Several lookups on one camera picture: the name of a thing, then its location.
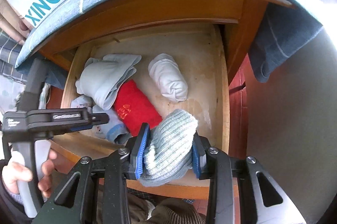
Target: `metal screw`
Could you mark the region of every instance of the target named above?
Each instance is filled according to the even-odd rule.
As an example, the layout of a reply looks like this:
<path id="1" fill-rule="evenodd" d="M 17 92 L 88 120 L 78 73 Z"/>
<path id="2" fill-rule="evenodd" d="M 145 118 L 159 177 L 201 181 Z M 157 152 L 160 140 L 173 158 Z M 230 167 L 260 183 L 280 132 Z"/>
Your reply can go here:
<path id="1" fill-rule="evenodd" d="M 208 148 L 208 152 L 212 153 L 212 154 L 217 154 L 219 152 L 219 150 L 215 147 L 209 147 Z"/>
<path id="2" fill-rule="evenodd" d="M 89 163 L 90 159 L 90 157 L 82 157 L 80 161 L 82 164 L 87 164 Z"/>
<path id="3" fill-rule="evenodd" d="M 120 155 L 125 155 L 126 153 L 128 153 L 129 152 L 129 150 L 127 149 L 127 148 L 119 148 L 118 149 L 118 153 L 120 154 Z"/>
<path id="4" fill-rule="evenodd" d="M 247 160 L 247 162 L 250 163 L 250 164 L 256 163 L 256 158 L 255 158 L 255 157 L 249 156 L 249 157 L 246 158 L 246 160 Z"/>

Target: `open drawer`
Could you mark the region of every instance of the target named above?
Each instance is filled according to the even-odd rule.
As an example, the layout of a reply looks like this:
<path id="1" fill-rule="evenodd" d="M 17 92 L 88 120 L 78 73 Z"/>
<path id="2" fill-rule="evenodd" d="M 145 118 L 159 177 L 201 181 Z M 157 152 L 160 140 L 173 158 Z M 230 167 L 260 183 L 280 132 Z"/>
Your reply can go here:
<path id="1" fill-rule="evenodd" d="M 141 55 L 131 77 L 149 98 L 162 117 L 180 108 L 198 119 L 197 131 L 211 145 L 228 152 L 229 147 L 229 91 L 226 60 L 220 31 L 208 23 L 181 23 L 115 33 L 82 44 L 75 54 L 63 93 L 61 108 L 69 108 L 79 79 L 89 57 L 101 59 L 107 54 L 129 53 Z M 171 55 L 188 85 L 188 99 L 172 103 L 162 96 L 148 73 L 148 65 L 160 53 Z M 91 136 L 90 131 L 55 136 L 52 148 L 73 162 L 82 156 L 100 158 L 119 148 L 118 145 Z M 189 172 L 169 184 L 145 188 L 128 180 L 128 187 L 159 195 L 207 199 L 209 181 L 199 181 Z"/>

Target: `brown knit fabric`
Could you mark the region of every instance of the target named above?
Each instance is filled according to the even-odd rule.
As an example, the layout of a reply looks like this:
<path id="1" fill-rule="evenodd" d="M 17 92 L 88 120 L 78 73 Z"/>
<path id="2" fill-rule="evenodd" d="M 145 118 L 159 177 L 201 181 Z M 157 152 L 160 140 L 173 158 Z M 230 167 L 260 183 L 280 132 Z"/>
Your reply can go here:
<path id="1" fill-rule="evenodd" d="M 201 216 L 193 205 L 168 198 L 153 210 L 149 220 L 140 221 L 139 224 L 205 224 L 205 216 Z"/>
<path id="2" fill-rule="evenodd" d="M 53 188 L 65 177 L 64 174 L 53 173 Z M 102 221 L 103 186 L 100 185 L 97 200 L 97 223 Z M 205 224 L 205 216 L 199 214 L 193 205 L 181 199 L 167 198 L 159 203 L 148 218 L 149 208 L 145 200 L 128 193 L 129 214 L 132 224 Z"/>

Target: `blue gripper pad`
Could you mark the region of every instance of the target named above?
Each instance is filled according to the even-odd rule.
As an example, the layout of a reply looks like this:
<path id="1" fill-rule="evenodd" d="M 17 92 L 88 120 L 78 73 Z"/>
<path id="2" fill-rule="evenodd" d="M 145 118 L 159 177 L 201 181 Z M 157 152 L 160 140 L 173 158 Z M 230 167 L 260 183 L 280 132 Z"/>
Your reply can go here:
<path id="1" fill-rule="evenodd" d="M 136 158 L 136 168 L 134 171 L 134 175 L 136 179 L 139 179 L 141 174 L 143 173 L 143 156 L 144 156 L 144 151 L 146 148 L 146 143 L 148 140 L 150 134 L 150 127 L 147 124 L 146 128 L 144 129 L 144 134 L 142 136 L 141 143 L 139 145 L 138 153 L 137 153 L 137 158 Z"/>
<path id="2" fill-rule="evenodd" d="M 200 159 L 194 142 L 192 144 L 192 167 L 196 177 L 199 178 L 201 175 Z"/>

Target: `plaid fabric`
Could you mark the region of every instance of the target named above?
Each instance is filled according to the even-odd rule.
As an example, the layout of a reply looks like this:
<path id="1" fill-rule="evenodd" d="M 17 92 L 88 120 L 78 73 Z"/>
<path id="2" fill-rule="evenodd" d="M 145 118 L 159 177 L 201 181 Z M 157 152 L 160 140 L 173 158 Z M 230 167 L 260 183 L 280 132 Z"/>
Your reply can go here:
<path id="1" fill-rule="evenodd" d="M 0 28 L 0 75 L 26 84 L 27 76 L 19 73 L 14 65 L 22 48 Z"/>
<path id="2" fill-rule="evenodd" d="M 148 200 L 150 201 L 153 205 L 157 206 L 157 202 L 155 201 L 155 195 L 153 194 L 149 194 L 149 193 L 145 193 L 145 192 L 141 192 L 139 190 L 135 190 L 135 189 L 131 189 L 131 188 L 127 188 L 127 191 L 129 194 L 132 194 L 140 199 L 144 199 L 144 200 Z M 187 204 L 192 204 L 194 202 L 194 199 L 183 199 L 183 201 Z"/>

